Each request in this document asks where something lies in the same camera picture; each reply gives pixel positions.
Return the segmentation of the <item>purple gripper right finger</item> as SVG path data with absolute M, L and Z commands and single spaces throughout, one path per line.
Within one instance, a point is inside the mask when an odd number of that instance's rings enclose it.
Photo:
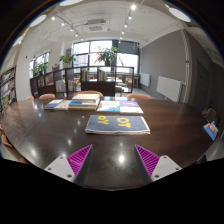
M 135 149 L 152 182 L 181 170 L 181 167 L 168 155 L 158 156 L 139 145 L 136 145 Z

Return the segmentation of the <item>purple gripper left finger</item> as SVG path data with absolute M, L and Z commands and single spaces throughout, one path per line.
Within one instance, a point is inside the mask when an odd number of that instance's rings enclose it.
M 59 156 L 45 168 L 45 171 L 69 182 L 75 182 L 84 167 L 84 163 L 91 149 L 92 144 L 79 149 L 68 157 Z

